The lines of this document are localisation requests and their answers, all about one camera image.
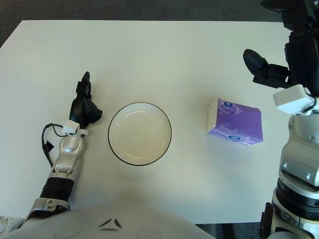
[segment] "tissue pack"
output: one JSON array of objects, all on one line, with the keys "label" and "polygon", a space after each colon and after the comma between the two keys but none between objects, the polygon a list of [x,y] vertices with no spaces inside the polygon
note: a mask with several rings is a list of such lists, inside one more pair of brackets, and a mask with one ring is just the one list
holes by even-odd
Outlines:
[{"label": "tissue pack", "polygon": [[208,108],[207,132],[246,145],[262,142],[261,112],[216,99]]}]

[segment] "white bowl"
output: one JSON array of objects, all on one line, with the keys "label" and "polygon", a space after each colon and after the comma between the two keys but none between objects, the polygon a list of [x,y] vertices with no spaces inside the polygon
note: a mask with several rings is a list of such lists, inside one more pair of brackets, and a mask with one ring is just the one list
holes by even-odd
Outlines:
[{"label": "white bowl", "polygon": [[114,154],[132,165],[147,165],[161,158],[171,140],[166,114],[149,103],[134,103],[116,113],[109,127]]}]

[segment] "logo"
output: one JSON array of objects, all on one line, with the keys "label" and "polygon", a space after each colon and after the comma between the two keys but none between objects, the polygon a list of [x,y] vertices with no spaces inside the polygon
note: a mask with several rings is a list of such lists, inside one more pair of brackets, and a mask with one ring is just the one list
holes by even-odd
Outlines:
[{"label": "logo", "polygon": [[241,139],[241,137],[238,137],[238,136],[228,136],[229,138],[231,138],[231,139],[235,139],[235,140],[240,140]]},{"label": "logo", "polygon": [[118,232],[122,226],[117,219],[108,219],[106,222],[102,223],[101,225],[98,226],[100,231],[109,231],[109,232]]},{"label": "logo", "polygon": [[232,106],[233,106],[233,104],[232,104],[232,103],[229,103],[229,102],[225,102],[224,105],[225,105],[225,106],[228,106],[228,107],[232,107]]}]

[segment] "white table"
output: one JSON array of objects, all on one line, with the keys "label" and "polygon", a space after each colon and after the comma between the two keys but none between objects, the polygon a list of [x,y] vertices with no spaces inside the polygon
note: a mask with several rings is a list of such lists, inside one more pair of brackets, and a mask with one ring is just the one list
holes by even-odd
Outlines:
[{"label": "white table", "polygon": [[[103,116],[88,127],[71,208],[127,200],[193,223],[259,221],[289,116],[275,108],[278,90],[252,83],[242,54],[251,48],[287,65],[288,36],[282,23],[265,22],[23,21],[0,48],[0,215],[25,217],[39,197],[50,170],[42,129],[68,118],[89,71]],[[206,134],[215,97],[258,107],[264,142],[248,147]],[[112,153],[107,131],[120,108],[140,101],[167,114],[172,140],[160,160],[136,167]]]}]

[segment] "screw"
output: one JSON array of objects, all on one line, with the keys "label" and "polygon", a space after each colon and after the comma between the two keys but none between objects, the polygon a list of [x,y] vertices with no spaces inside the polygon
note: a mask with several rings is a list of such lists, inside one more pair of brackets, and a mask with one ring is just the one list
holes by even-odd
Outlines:
[{"label": "screw", "polygon": [[302,31],[297,32],[297,36],[303,36],[304,33]]}]

